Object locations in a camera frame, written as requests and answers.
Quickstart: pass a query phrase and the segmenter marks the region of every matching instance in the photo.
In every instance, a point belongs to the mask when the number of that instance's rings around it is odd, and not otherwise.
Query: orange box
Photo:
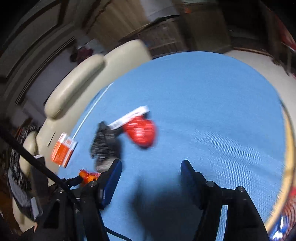
[[[59,166],[66,167],[76,145],[77,141],[63,132],[52,151],[52,161]]]

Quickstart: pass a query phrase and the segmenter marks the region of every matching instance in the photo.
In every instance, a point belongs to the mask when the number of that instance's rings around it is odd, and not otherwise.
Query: armrest
[[[95,54],[74,68],[55,88],[45,104],[45,114],[54,119],[85,82],[104,66],[104,56]]]
[[[36,143],[37,132],[32,131],[28,134],[24,144],[22,145],[30,154],[35,155],[37,151]],[[31,164],[28,163],[22,156],[20,156],[20,169],[25,174],[26,177],[29,176]]]
[[[117,66],[114,71],[121,73],[118,75],[121,76],[129,70],[150,61],[152,57],[145,44],[141,40],[135,39],[113,49],[105,55],[105,59],[107,65]]]

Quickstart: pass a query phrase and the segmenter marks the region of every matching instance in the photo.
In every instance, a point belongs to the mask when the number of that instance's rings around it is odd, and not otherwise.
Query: floor
[[[12,230],[20,232],[20,228],[12,212],[12,199],[10,198],[9,193],[6,193],[6,192],[4,193],[2,189],[0,189],[0,212],[2,213],[9,227]]]
[[[288,76],[283,67],[275,65],[271,57],[239,50],[231,50],[226,55],[250,65],[274,86],[290,114],[293,126],[296,126],[296,79]]]

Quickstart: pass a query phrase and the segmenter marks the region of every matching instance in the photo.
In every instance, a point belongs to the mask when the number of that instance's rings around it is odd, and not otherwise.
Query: blue table surface
[[[180,182],[184,159],[221,187],[244,186],[267,220],[284,168],[280,99],[256,70],[216,53],[168,55],[118,78],[79,130],[78,144],[59,176],[94,170],[89,149],[97,124],[111,123],[141,105],[150,109],[157,139],[142,150],[120,136],[123,172],[111,204],[102,211],[106,227],[133,241],[192,240],[201,211]],[[226,213],[223,207],[217,241],[223,240]]]

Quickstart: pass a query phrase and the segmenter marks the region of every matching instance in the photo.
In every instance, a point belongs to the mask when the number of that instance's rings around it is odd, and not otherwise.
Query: red bag
[[[150,147],[155,139],[156,127],[151,120],[136,116],[123,125],[124,132],[140,147]]]

